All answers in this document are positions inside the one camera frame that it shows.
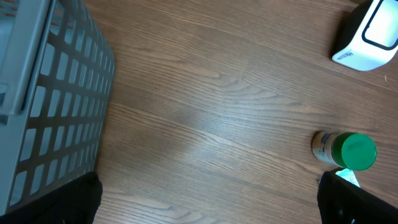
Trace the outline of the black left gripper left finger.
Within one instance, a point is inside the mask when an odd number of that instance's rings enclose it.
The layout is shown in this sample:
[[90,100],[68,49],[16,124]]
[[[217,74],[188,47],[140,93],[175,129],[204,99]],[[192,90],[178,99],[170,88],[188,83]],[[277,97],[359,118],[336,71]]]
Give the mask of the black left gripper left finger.
[[2,224],[93,223],[101,205],[103,185],[89,172],[43,197],[1,216]]

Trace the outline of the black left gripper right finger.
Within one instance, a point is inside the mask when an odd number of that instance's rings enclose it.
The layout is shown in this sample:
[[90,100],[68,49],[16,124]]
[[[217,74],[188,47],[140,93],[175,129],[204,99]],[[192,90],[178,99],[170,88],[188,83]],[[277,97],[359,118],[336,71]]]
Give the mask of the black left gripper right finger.
[[317,202],[323,224],[397,224],[397,208],[332,172],[324,172]]

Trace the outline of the teal wipes packet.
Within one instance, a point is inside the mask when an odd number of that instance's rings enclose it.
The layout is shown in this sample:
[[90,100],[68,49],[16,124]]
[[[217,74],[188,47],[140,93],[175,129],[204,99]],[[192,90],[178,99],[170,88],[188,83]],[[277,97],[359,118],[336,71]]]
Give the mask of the teal wipes packet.
[[345,179],[346,181],[350,182],[351,184],[361,187],[353,170],[350,169],[341,169],[335,172],[335,174],[342,179]]

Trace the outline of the green lid jar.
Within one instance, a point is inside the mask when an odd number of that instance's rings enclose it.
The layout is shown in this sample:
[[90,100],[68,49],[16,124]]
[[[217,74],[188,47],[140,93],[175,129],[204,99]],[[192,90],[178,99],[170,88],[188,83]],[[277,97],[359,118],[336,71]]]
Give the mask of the green lid jar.
[[320,131],[312,139],[314,156],[333,166],[368,170],[377,159],[377,147],[367,135],[354,132]]

